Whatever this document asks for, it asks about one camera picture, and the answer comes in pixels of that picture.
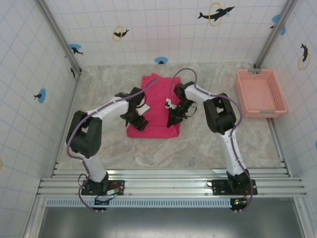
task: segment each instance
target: laundry basket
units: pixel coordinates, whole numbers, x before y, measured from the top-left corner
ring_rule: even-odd
[[[236,87],[242,114],[246,118],[277,118],[287,112],[281,90],[273,70],[262,69],[260,73],[240,69]]]

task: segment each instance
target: pink towel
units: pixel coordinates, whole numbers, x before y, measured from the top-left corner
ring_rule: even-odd
[[[151,107],[151,109],[144,114],[144,117],[149,121],[149,123],[143,131],[138,131],[136,128],[129,125],[127,128],[128,137],[172,138],[179,136],[180,123],[167,128],[168,109],[165,108],[165,103],[168,97],[172,78],[163,78],[155,73],[152,73],[150,76],[142,77],[141,88],[144,89],[148,82],[154,78],[159,78],[159,81],[145,92],[147,96],[146,103]],[[175,85],[178,83],[180,83],[180,77],[175,78],[172,90],[174,90]],[[171,101],[175,105],[179,103],[179,99],[174,94],[174,91],[171,92]]]

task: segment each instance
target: marble floor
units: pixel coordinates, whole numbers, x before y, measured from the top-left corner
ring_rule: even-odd
[[[228,94],[239,101],[235,87],[238,69],[251,68],[248,63],[188,63],[155,65],[92,66],[83,71],[74,99],[73,112],[88,111],[111,100],[118,92],[140,87],[143,75],[156,73],[172,77],[190,67],[198,74],[198,85]],[[190,71],[179,74],[183,83],[194,81]],[[266,119],[243,119],[236,130],[241,155],[247,167],[277,167],[278,156]],[[180,135],[171,139],[139,139],[126,136],[125,121],[118,118],[103,124],[102,164],[108,169],[207,169],[225,168],[220,142],[206,123],[203,106],[181,124]],[[70,159],[66,144],[59,169],[82,169],[80,161]]]

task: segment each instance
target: gray floor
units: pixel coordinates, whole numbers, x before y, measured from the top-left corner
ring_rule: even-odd
[[[237,70],[251,68],[248,63],[191,63],[156,65],[117,65],[89,67],[83,72],[75,96],[74,112],[88,111],[111,100],[118,92],[140,87],[143,75],[157,73],[172,77],[179,69],[191,67],[198,73],[204,89],[228,94],[238,101],[235,87]],[[190,71],[180,73],[182,82],[194,80]],[[136,139],[126,136],[125,121],[118,118],[103,125],[100,155],[105,169],[204,169],[225,168],[219,141],[206,123],[202,105],[196,114],[182,122],[180,136],[171,139]],[[277,167],[278,156],[266,119],[243,119],[237,140],[248,167]],[[59,169],[82,169],[71,160],[64,145]]]
[[[41,238],[301,238],[292,199],[255,198],[228,208],[48,208]]]

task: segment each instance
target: purple cable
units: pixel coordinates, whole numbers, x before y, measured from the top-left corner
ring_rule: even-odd
[[[252,201],[252,197],[253,197],[253,183],[252,183],[252,180],[251,180],[251,177],[249,175],[249,173],[246,171],[246,169],[242,166],[242,163],[240,162],[239,160],[239,157],[237,155],[237,152],[234,148],[234,142],[233,142],[233,138],[232,138],[232,134],[233,134],[233,131],[240,125],[241,121],[242,121],[242,111],[241,111],[241,108],[239,107],[239,105],[231,98],[227,97],[227,96],[224,96],[224,95],[217,95],[217,94],[210,94],[209,92],[205,92],[204,90],[201,90],[200,88],[197,88],[197,74],[196,72],[191,69],[191,68],[182,68],[181,70],[179,70],[173,77],[172,79],[172,82],[171,82],[171,87],[170,87],[170,90],[169,90],[169,95],[170,95],[170,92],[171,92],[171,88],[172,88],[172,83],[174,82],[176,76],[183,70],[190,70],[194,73],[195,75],[195,82],[194,82],[194,87],[196,88],[197,91],[203,93],[203,94],[206,94],[208,96],[212,96],[212,97],[219,97],[219,98],[224,98],[224,99],[227,99],[229,101],[231,101],[238,109],[239,111],[239,120],[237,122],[237,124],[233,127],[233,129],[231,130],[230,132],[230,141],[231,141],[231,146],[232,146],[232,150],[233,150],[233,153],[234,153],[234,156],[236,157],[236,161],[238,162],[239,166],[242,168],[243,172],[247,175],[248,179],[249,179],[249,182],[250,182],[250,186],[251,186],[251,191],[250,191],[250,199],[249,199],[249,202],[247,203],[247,205],[245,206],[245,208],[243,208],[241,210],[241,212],[245,211],[247,209],[247,207],[250,205],[251,201]]]
[[[87,173],[88,173],[86,181],[84,181],[84,182],[79,186],[79,189],[78,189],[78,197],[79,197],[80,201],[85,205],[85,207],[87,207],[89,210],[91,210],[91,211],[93,211],[93,212],[97,212],[96,210],[94,210],[92,207],[90,207],[90,206],[83,200],[83,198],[81,197],[80,192],[81,192],[81,189],[88,183],[88,180],[89,180],[89,177],[90,177],[90,171],[89,171],[89,169],[88,169],[88,167],[87,167],[85,161],[83,160],[83,158],[81,158],[81,157],[79,157],[79,156],[74,156],[74,155],[72,155],[72,154],[70,153],[70,151],[69,151],[69,150],[70,150],[70,144],[71,144],[71,142],[72,142],[72,140],[73,140],[73,138],[74,138],[76,132],[78,131],[78,129],[80,128],[80,126],[81,126],[88,118],[92,117],[93,115],[95,115],[96,113],[98,113],[98,112],[100,112],[101,110],[105,109],[106,107],[110,106],[111,104],[115,104],[115,103],[121,102],[121,101],[123,101],[123,100],[126,100],[126,101],[127,101],[127,100],[130,100],[131,98],[134,98],[135,96],[137,96],[137,95],[139,95],[139,94],[141,94],[141,93],[144,93],[144,92],[147,91],[149,88],[153,87],[153,86],[158,82],[158,80],[159,80],[159,78],[154,78],[154,79],[152,79],[150,82],[148,82],[147,86],[146,86],[144,89],[142,89],[140,92],[137,92],[137,93],[135,93],[135,94],[133,94],[133,95],[130,95],[130,96],[128,96],[128,97],[120,98],[120,99],[118,99],[118,100],[116,100],[116,101],[111,101],[111,102],[108,102],[108,103],[104,104],[102,107],[100,107],[99,109],[97,109],[96,111],[90,113],[90,114],[87,115],[84,119],[82,119],[82,120],[78,123],[78,125],[75,127],[73,133],[71,134],[71,136],[70,136],[70,138],[69,138],[69,141],[68,141],[68,143],[67,143],[66,151],[67,151],[67,154],[68,154],[68,156],[69,156],[70,158],[74,158],[74,159],[81,160],[82,163],[83,163],[83,165],[84,165],[84,167],[85,167],[85,169],[86,169],[86,171],[87,171]]]

